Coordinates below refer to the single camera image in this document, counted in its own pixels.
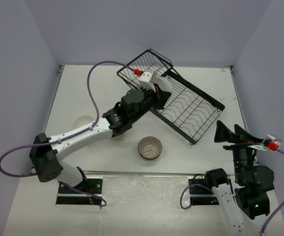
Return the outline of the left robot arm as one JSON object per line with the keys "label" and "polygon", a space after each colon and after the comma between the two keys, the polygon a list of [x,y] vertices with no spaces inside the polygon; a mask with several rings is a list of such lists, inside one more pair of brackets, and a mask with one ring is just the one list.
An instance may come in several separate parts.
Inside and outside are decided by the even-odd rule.
{"label": "left robot arm", "polygon": [[84,192],[87,187],[84,173],[81,168],[64,163],[64,158],[94,142],[122,135],[151,109],[162,110],[172,95],[172,85],[164,77],[151,82],[139,79],[139,83],[141,88],[129,90],[112,109],[84,129],[52,137],[38,134],[29,157],[39,181],[55,179],[68,184],[76,193]]}

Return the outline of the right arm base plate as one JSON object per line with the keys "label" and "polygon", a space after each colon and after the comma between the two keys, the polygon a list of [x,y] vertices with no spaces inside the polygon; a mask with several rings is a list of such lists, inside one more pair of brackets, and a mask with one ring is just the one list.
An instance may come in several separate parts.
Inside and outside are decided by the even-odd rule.
{"label": "right arm base plate", "polygon": [[[201,184],[205,186],[204,175],[196,174],[193,178],[188,179],[189,185]],[[219,202],[215,195],[200,186],[194,186],[189,189],[190,202],[192,206],[216,206]]]}

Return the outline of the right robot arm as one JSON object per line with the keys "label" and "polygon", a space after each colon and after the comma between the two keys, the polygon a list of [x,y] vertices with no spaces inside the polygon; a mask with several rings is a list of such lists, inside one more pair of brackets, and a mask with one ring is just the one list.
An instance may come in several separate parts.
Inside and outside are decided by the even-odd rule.
{"label": "right robot arm", "polygon": [[227,173],[219,168],[206,172],[205,190],[216,196],[231,236],[262,236],[261,228],[270,213],[267,193],[274,190],[274,172],[255,164],[255,157],[258,150],[278,148],[280,139],[273,135],[256,138],[237,124],[231,131],[219,120],[214,141],[224,143],[223,148],[231,151],[234,182],[239,187],[232,188]]}

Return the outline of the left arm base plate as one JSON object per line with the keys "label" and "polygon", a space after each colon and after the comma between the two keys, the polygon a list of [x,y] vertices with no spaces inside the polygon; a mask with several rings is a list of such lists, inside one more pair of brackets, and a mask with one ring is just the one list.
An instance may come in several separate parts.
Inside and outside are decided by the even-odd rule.
{"label": "left arm base plate", "polygon": [[[80,191],[87,192],[98,197],[102,197],[102,178],[88,178],[89,184],[82,187]],[[84,205],[84,206],[99,206],[102,203],[101,199],[87,194],[80,194],[72,189],[69,189],[64,184],[60,183],[57,192],[56,205]]]}

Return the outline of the brown white patterned bowl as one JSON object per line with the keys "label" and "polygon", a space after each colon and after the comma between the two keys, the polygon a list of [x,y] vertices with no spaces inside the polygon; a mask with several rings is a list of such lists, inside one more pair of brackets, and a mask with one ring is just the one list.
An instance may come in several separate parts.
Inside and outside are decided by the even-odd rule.
{"label": "brown white patterned bowl", "polygon": [[138,153],[145,160],[157,159],[163,151],[161,141],[153,136],[142,138],[138,143]]}

